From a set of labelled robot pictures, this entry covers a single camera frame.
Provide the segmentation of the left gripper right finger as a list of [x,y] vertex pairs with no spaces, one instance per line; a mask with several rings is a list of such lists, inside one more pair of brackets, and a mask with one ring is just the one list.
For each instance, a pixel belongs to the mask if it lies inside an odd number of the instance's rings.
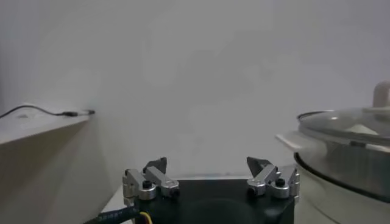
[[250,156],[246,161],[252,174],[247,180],[247,192],[251,197],[262,197],[269,191],[277,199],[299,198],[300,174],[295,165],[275,166],[266,159]]

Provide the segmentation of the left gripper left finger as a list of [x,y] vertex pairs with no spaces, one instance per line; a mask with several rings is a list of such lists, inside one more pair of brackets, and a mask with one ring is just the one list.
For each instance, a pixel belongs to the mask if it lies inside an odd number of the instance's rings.
[[133,206],[136,200],[152,201],[157,196],[176,199],[180,184],[166,175],[167,157],[149,161],[142,171],[126,169],[122,176],[124,204]]

